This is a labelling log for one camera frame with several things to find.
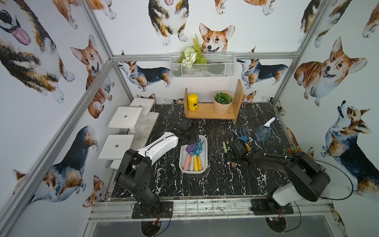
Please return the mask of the green fork wooden handle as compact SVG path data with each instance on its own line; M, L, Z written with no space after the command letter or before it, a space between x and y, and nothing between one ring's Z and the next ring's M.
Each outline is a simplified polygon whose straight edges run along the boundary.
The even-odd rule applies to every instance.
M231 152L231 148L229 147L229 142L223 142L223 149L224 149L224 153L228 153L228 152Z

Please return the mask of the blue rake yellow handle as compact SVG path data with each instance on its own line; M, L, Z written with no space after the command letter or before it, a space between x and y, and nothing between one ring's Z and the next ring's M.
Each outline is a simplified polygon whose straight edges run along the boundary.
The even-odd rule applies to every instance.
M237 131L235 132L235 135L237 136L237 138L239 140L241 140L242 142L244 142L244 145L245 145L245 147L247 149L247 152L250 152L251 148L250 148L250 146L247 143L248 142L248 136L246 135L245 130L240 129L239 132L237 132Z

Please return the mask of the teal rake yellow handle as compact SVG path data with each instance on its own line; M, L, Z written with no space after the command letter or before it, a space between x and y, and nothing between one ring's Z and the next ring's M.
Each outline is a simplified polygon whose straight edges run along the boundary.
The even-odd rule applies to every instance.
M194 171L199 171L198 161L197 161L197 151L199 149L199 146L200 146L200 143L197 143L196 148L194 150L194 154L193 154L193 170Z

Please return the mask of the blue fork yellow handle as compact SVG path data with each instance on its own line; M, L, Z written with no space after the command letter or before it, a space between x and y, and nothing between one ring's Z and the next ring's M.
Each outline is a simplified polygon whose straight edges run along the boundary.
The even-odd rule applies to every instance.
M200 154L203 151L203 144L204 144L204 141L202 141L200 139L200 141L199 141L199 147L198 147L198 150L197 150L197 153L196 153L198 171L203 171L202 161L201 161L201 157L200 157Z

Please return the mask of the light blue fork grey handle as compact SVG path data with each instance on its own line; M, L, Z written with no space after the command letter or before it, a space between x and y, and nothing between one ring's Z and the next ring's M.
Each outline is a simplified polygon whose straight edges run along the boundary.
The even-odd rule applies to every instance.
M189 165L189 171L194 171L194 155L191 155L190 157L190 165Z

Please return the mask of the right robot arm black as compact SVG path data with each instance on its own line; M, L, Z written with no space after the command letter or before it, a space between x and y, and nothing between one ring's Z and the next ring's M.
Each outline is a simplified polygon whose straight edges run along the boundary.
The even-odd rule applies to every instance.
M331 181L321 166L304 152L282 156L257 150L248 151L239 139L224 143L223 146L234 163L246 163L257 169L280 172L288 177L287 185L276 188L267 197L269 208L284 207L300 199L316 202Z

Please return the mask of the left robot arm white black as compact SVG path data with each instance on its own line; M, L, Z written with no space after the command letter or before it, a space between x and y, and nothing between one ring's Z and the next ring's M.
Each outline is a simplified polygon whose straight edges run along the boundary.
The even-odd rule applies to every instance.
M156 212L159 198L150 189L152 166L175 147L198 142L193 120L184 118L146 147L127 150L116 172L115 183L131 193L144 209Z

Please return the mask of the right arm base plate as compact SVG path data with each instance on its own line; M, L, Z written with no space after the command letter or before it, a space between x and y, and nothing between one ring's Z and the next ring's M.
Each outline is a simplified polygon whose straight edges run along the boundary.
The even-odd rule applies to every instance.
M274 215L274 214L293 214L294 210L291 204L281 206L272 198L253 198L251 199L250 210L255 215Z

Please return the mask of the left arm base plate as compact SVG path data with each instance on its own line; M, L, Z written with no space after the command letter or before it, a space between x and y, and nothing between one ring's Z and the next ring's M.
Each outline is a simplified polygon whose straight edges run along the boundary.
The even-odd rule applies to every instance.
M140 202L136 202L132 208L132 219L171 218L173 205L174 202L172 201L158 201L150 208Z

